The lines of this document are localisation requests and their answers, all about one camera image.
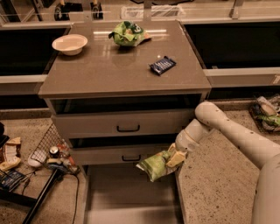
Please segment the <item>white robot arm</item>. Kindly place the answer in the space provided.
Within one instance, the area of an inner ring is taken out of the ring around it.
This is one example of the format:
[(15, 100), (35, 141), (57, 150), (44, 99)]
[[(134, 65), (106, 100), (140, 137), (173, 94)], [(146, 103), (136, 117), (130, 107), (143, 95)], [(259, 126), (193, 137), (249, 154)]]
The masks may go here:
[(213, 129), (224, 135), (259, 170), (251, 224), (280, 224), (280, 145), (229, 119), (210, 101), (200, 103), (195, 118), (176, 136), (166, 165), (173, 168)]

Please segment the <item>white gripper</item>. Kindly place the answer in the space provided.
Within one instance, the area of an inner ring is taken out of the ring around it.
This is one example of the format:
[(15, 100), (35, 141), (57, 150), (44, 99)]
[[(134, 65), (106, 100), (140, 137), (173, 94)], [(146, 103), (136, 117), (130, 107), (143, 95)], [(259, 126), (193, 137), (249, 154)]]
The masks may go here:
[(184, 129), (181, 130), (176, 137), (175, 143), (168, 149), (170, 157), (166, 165), (170, 168), (179, 165), (186, 159), (187, 152), (192, 152), (195, 148), (196, 142), (191, 139)]

